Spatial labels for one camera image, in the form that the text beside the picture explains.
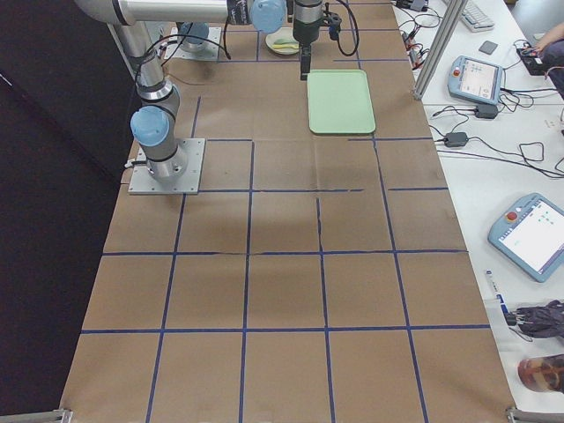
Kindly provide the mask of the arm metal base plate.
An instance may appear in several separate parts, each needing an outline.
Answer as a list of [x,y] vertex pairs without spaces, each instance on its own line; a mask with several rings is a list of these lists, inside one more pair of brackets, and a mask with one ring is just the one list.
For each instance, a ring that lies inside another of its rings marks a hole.
[[204,138],[177,138],[177,150],[167,161],[146,158],[142,147],[130,160],[132,173],[128,192],[132,195],[197,195],[204,160]]
[[192,61],[217,62],[219,59],[219,43],[222,29],[210,27],[208,36],[201,44],[188,44],[185,49],[178,47],[177,44],[169,43],[165,58],[180,58]]

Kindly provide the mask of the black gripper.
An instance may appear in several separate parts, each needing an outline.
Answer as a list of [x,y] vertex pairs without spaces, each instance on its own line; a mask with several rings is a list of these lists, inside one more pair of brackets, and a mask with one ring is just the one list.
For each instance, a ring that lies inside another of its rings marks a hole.
[[301,80],[307,80],[311,68],[311,44],[319,36],[320,2],[295,0],[293,11],[293,37],[301,45]]

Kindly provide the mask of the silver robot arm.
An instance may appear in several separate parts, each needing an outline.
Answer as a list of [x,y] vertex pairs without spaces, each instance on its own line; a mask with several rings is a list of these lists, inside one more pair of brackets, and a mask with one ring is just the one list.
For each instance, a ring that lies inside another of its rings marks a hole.
[[176,25],[180,35],[181,50],[196,53],[204,48],[204,43],[209,35],[207,23],[178,22]]
[[77,5],[115,30],[143,104],[131,118],[131,130],[145,154],[148,174],[156,181],[181,175],[189,160],[174,138],[180,94],[164,75],[146,22],[252,25],[259,32],[274,33],[284,19],[293,19],[302,79],[309,74],[311,45],[323,24],[320,1],[79,1]]

